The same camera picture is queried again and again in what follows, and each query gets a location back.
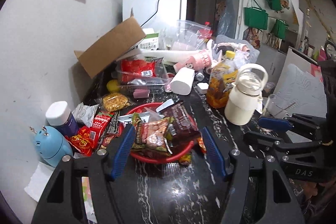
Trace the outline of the brown nut snack packet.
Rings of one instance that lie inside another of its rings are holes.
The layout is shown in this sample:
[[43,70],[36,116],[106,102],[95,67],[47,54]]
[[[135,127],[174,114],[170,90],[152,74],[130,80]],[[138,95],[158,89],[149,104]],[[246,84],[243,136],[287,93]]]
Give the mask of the brown nut snack packet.
[[170,122],[170,118],[166,117],[158,121],[146,123],[138,121],[132,124],[136,135],[131,151],[154,152],[163,156],[171,156],[173,153],[166,138]]

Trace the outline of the dark brown snack packet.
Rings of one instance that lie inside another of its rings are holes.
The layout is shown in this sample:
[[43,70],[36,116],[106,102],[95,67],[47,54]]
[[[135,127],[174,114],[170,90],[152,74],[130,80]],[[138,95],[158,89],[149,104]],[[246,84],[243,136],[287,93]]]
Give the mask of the dark brown snack packet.
[[171,120],[167,138],[173,146],[188,143],[201,136],[195,121],[189,116],[182,100],[167,106],[159,113]]

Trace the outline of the white peanut snack packet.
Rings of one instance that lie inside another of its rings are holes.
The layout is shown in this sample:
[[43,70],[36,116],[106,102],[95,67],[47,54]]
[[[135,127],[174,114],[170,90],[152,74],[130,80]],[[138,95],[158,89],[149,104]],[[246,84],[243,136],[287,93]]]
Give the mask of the white peanut snack packet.
[[149,121],[150,114],[148,111],[144,113],[133,113],[133,114],[128,114],[128,115],[122,115],[118,117],[118,122],[120,124],[123,124],[126,126],[127,124],[135,124],[138,121],[141,121],[143,123],[146,123]]

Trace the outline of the glass mug with cat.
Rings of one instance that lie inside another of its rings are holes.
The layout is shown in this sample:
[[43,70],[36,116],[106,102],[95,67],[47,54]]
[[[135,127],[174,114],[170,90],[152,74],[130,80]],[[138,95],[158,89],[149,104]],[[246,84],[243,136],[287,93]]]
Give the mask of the glass mug with cat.
[[267,118],[277,118],[284,119],[289,117],[290,104],[277,96],[276,94],[271,94],[264,105],[262,110],[262,116]]

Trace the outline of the red snack packets pile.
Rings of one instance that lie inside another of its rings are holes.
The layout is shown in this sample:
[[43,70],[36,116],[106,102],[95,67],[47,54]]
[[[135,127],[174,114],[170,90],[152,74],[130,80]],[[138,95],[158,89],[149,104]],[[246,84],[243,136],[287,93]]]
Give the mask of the red snack packets pile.
[[66,140],[75,152],[91,156],[97,149],[106,148],[111,140],[118,137],[118,117],[120,112],[99,112],[91,127],[83,126],[76,135]]

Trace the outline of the white cushioned chair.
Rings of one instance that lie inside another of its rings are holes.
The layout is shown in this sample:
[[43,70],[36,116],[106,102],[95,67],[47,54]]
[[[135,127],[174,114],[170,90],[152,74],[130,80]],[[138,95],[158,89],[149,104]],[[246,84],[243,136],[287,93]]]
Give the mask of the white cushioned chair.
[[290,104],[289,114],[326,117],[327,102],[321,69],[303,53],[290,47],[274,93]]

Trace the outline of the cream lidded jug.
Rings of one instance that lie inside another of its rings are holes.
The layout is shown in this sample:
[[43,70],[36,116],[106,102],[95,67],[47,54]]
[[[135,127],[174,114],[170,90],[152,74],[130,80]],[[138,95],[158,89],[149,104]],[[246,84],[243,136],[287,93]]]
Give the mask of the cream lidded jug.
[[243,126],[250,121],[262,101],[262,91],[267,81],[268,73],[261,65],[246,64],[240,67],[224,110],[230,123]]

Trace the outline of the yellow noodle snack bag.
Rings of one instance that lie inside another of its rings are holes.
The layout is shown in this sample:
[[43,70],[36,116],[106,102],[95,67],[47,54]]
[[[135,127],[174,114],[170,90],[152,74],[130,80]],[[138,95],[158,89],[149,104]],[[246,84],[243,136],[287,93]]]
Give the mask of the yellow noodle snack bag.
[[101,98],[100,102],[107,112],[115,112],[132,105],[131,100],[121,93],[110,93]]

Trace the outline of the blue round gadget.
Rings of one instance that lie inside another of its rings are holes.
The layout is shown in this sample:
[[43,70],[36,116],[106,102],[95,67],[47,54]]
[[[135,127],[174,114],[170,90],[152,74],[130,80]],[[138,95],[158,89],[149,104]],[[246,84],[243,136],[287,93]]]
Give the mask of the blue round gadget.
[[35,134],[34,146],[37,154],[50,166],[56,167],[66,155],[73,156],[70,144],[54,127],[42,126],[39,131],[31,126],[29,128]]

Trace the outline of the white capped blue jar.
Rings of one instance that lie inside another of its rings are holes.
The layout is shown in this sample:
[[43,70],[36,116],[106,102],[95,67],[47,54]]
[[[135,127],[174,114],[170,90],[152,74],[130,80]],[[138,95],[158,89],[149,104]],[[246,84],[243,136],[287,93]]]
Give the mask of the white capped blue jar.
[[66,101],[52,103],[46,111],[46,120],[56,128],[63,136],[75,136],[79,126]]

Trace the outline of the clear plastic container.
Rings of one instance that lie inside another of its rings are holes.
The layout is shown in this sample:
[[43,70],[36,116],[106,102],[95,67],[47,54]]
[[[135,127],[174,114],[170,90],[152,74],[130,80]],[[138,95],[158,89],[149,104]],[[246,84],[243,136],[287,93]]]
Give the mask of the clear plastic container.
[[118,83],[122,88],[159,90],[168,82],[163,58],[122,59],[117,63]]

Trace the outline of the orange drink bottle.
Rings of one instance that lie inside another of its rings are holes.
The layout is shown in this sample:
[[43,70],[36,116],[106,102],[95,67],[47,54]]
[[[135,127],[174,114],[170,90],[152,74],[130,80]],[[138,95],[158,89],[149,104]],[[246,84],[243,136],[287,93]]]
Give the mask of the orange drink bottle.
[[212,69],[209,87],[207,89],[207,103],[212,108],[223,108],[233,88],[238,69],[234,63],[234,51],[226,51],[224,59]]

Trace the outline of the green tote bag lower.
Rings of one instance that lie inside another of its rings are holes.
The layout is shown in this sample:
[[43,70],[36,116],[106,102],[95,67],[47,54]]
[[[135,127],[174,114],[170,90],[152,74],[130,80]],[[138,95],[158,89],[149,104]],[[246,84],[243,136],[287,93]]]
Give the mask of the green tote bag lower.
[[284,20],[276,19],[273,28],[271,30],[271,34],[279,39],[284,40],[285,33],[288,27],[289,27],[288,24]]

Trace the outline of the cardboard box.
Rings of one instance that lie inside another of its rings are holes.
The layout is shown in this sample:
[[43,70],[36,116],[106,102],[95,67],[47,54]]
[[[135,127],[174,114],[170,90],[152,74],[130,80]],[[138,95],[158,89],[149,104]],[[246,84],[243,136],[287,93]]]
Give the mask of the cardboard box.
[[75,50],[74,54],[89,77],[94,78],[143,38],[145,33],[131,16],[107,32],[87,50]]

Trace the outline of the white mini fridge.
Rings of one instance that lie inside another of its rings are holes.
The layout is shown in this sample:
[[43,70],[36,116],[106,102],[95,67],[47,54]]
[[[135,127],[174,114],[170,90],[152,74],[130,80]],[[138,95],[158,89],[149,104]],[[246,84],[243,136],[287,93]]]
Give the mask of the white mini fridge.
[[122,20],[134,17],[142,28],[160,32],[186,20],[187,0],[122,0]]

